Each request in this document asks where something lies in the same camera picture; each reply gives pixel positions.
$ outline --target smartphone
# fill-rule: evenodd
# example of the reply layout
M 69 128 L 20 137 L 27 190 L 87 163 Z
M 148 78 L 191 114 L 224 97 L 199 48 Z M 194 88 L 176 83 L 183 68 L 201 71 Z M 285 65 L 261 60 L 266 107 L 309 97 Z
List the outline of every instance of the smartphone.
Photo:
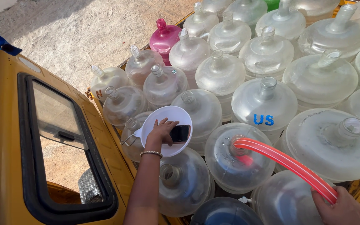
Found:
M 190 137 L 190 125 L 177 125 L 170 132 L 173 144 L 184 144 Z

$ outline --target gold bangle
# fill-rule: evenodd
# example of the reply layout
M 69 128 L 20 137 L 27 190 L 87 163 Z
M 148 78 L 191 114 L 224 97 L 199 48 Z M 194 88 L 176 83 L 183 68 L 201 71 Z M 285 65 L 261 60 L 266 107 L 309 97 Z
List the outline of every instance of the gold bangle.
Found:
M 163 156 L 162 156 L 162 154 L 160 154 L 159 152 L 155 152 L 155 151 L 145 151 L 145 152 L 142 152 L 141 154 L 140 154 L 140 157 L 142 157 L 143 156 L 143 154 L 145 154 L 145 153 L 152 153 L 152 154 L 156 154 L 156 155 L 158 155 L 160 158 L 162 158 Z

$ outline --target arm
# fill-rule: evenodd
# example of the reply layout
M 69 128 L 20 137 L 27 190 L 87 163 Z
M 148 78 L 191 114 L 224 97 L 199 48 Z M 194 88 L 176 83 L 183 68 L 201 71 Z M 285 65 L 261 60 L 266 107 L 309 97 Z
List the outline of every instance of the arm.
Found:
M 323 197 L 312 191 L 313 202 L 325 225 L 360 225 L 360 204 L 344 187 L 333 187 L 338 198 L 334 205 L 328 205 Z
M 160 153 L 162 142 L 171 146 L 173 141 L 169 133 L 178 123 L 165 118 L 158 125 L 156 120 L 154 129 L 147 137 L 144 151 Z M 160 156 L 157 154 L 142 155 L 124 216 L 124 225 L 158 224 L 159 162 Z

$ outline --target hand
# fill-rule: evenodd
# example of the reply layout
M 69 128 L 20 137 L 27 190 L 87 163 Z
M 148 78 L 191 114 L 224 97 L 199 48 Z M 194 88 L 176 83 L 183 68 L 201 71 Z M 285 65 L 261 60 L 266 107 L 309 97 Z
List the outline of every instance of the hand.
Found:
M 341 186 L 333 187 L 338 198 L 334 205 L 328 205 L 317 191 L 312 191 L 313 202 L 325 225 L 360 225 L 360 204 Z
M 153 141 L 160 141 L 161 143 L 167 143 L 169 146 L 172 146 L 173 140 L 170 137 L 170 132 L 172 129 L 179 124 L 179 121 L 173 122 L 168 121 L 167 118 L 164 118 L 158 125 L 158 120 L 155 120 L 154 129 L 151 133 L 148 134 L 148 139 L 153 139 Z

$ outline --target phone screen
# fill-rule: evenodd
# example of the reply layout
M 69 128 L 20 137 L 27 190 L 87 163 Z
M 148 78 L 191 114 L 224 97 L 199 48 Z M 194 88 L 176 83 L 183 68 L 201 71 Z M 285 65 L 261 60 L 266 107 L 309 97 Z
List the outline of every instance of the phone screen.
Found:
M 170 132 L 173 143 L 186 142 L 190 133 L 190 125 L 177 125 Z

